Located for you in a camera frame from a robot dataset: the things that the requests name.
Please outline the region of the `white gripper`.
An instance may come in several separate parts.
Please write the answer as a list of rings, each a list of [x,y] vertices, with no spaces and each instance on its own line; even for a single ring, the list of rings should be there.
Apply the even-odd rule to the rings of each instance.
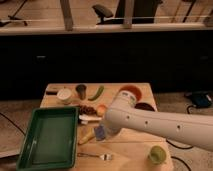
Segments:
[[[106,111],[103,119],[100,121],[106,138],[114,137],[120,133],[124,123],[122,114],[121,110],[115,108],[110,108]]]

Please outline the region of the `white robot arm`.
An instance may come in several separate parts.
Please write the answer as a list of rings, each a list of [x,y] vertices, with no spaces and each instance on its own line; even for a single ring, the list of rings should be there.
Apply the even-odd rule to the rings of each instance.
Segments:
[[[116,94],[100,122],[107,138],[127,128],[213,151],[213,116],[141,110],[136,102],[130,91]]]

